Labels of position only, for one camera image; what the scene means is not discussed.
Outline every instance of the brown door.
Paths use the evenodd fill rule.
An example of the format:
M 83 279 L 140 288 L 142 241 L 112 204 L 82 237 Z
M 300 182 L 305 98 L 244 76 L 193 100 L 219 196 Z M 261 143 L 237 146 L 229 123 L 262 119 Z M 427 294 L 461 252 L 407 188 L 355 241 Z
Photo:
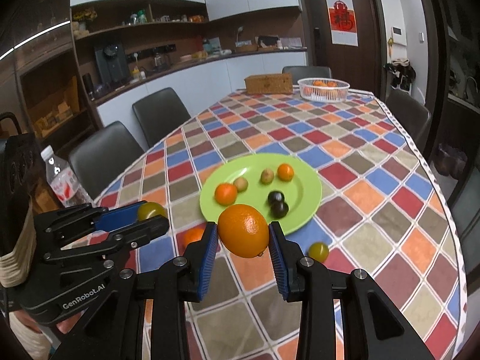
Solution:
M 310 20 L 310 36 L 315 46 L 314 64 L 329 66 L 333 78 L 348 82 L 351 88 L 371 91 L 380 96 L 381 45 L 373 0 L 352 0 L 358 46 L 332 43 L 327 0 L 305 1 Z M 343 28 L 351 29 L 351 24 L 348 19 Z M 352 33 L 348 35 L 347 42 L 351 42 L 351 35 Z

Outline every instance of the white bottle cap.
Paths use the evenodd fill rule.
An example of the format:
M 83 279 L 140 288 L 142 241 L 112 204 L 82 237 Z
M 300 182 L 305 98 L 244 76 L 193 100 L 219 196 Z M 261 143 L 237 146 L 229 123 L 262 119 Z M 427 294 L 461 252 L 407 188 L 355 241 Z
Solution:
M 48 161 L 50 158 L 52 158 L 53 156 L 53 149 L 50 145 L 48 145 L 47 147 L 45 147 L 45 149 L 42 150 L 42 152 L 40 153 L 40 155 L 42 156 L 42 159 L 44 161 Z

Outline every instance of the multicolored tablecloth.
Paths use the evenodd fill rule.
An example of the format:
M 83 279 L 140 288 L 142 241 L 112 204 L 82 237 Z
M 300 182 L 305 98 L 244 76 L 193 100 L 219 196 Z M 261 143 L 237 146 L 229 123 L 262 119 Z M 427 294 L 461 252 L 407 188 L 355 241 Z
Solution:
M 312 103 L 296 93 L 232 93 L 158 143 L 98 199 L 118 207 L 140 199 L 168 208 L 171 231 L 132 252 L 137 272 L 183 253 L 186 230 L 203 226 L 200 189 L 232 158 L 256 152 L 294 155 L 318 171 L 316 215 L 287 238 L 305 252 L 330 247 L 326 266 L 366 269 L 424 339 L 436 359 L 452 358 L 463 339 L 467 292 L 460 244 L 445 198 L 411 138 L 373 96 Z M 106 237 L 93 234 L 88 242 Z M 151 303 L 145 316 L 149 358 Z M 268 256 L 242 259 L 221 245 L 200 304 L 187 307 L 192 359 L 295 358 L 300 303 L 277 291 Z M 335 304 L 337 358 L 343 358 Z

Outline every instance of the oval plate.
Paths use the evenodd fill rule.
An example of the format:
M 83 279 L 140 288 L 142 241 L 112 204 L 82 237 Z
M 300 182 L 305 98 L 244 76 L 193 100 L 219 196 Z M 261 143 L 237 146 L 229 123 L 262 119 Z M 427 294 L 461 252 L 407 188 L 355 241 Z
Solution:
M 277 168 L 282 163 L 290 164 L 295 171 L 293 179 L 289 182 L 281 181 L 277 177 Z M 265 168 L 270 168 L 275 173 L 275 178 L 269 185 L 260 182 L 260 174 Z M 322 199 L 322 182 L 317 172 L 307 163 L 289 155 L 252 154 L 222 165 L 207 179 L 200 194 L 200 209 L 207 221 L 217 222 L 225 210 L 224 206 L 215 201 L 215 188 L 220 183 L 233 183 L 240 176 L 247 179 L 248 188 L 238 194 L 235 204 L 255 207 L 265 217 L 267 223 L 278 220 L 270 215 L 268 193 L 283 192 L 285 202 L 289 205 L 289 213 L 278 221 L 285 235 L 305 225 L 314 216 Z

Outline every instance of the basket of oranges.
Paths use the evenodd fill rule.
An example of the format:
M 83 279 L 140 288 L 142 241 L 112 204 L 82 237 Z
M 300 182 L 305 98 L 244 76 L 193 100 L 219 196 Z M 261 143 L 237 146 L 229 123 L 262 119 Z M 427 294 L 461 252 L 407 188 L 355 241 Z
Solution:
M 311 78 L 298 81 L 302 98 L 323 103 L 347 100 L 350 84 L 339 79 Z

